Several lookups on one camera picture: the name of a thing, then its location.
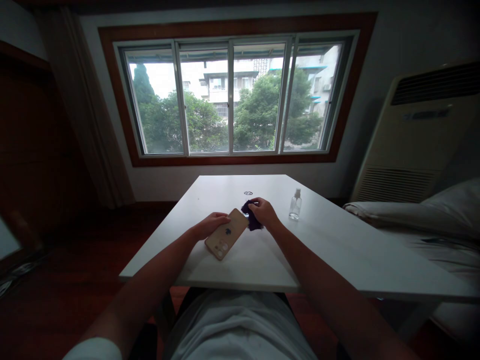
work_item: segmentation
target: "person's left hand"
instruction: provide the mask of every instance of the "person's left hand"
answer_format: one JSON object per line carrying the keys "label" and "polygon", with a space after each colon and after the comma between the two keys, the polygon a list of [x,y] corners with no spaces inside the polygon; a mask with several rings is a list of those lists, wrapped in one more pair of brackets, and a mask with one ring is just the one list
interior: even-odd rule
{"label": "person's left hand", "polygon": [[190,230],[195,239],[200,241],[209,237],[220,225],[227,224],[231,220],[224,212],[212,212],[198,224],[192,226]]}

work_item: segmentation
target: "curtain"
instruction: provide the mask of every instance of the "curtain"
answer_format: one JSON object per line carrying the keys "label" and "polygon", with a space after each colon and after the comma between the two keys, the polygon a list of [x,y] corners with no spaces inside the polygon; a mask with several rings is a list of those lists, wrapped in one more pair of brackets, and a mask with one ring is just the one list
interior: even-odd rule
{"label": "curtain", "polygon": [[135,202],[78,17],[66,6],[35,11],[50,66],[96,188],[110,209]]}

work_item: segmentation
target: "window pane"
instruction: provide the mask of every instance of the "window pane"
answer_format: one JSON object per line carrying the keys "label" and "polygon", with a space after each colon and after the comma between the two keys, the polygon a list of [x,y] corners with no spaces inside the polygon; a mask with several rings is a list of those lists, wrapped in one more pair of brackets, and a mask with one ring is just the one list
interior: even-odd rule
{"label": "window pane", "polygon": [[171,49],[126,51],[145,154],[183,153]]}
{"label": "window pane", "polygon": [[180,51],[191,153],[228,152],[227,49]]}
{"label": "window pane", "polygon": [[272,151],[285,44],[233,47],[233,151]]}
{"label": "window pane", "polygon": [[284,151],[319,149],[339,53],[340,45],[298,47]]}

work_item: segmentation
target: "white table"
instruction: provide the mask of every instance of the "white table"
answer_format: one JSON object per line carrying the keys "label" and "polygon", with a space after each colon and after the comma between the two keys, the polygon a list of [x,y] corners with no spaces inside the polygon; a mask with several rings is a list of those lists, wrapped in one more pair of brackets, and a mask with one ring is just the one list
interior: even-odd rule
{"label": "white table", "polygon": [[[301,189],[299,221],[290,200]],[[366,297],[414,302],[396,329],[408,338],[443,301],[480,302],[480,292],[286,175],[199,176],[120,273],[131,278],[153,256],[211,212],[270,201],[281,222]],[[268,231],[246,229],[223,261],[199,242],[178,286],[297,293],[300,284]]]}

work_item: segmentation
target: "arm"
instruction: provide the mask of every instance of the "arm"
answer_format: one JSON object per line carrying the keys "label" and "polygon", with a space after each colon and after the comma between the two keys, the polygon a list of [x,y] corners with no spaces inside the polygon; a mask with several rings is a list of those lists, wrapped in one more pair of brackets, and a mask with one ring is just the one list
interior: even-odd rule
{"label": "arm", "polygon": [[372,304],[280,222],[268,201],[261,197],[252,201],[258,206],[248,207],[271,233],[301,287],[352,359],[417,359]]}
{"label": "arm", "polygon": [[160,251],[123,286],[80,341],[94,337],[110,339],[123,359],[127,359],[144,323],[160,306],[195,244],[228,222],[226,213],[213,212]]}

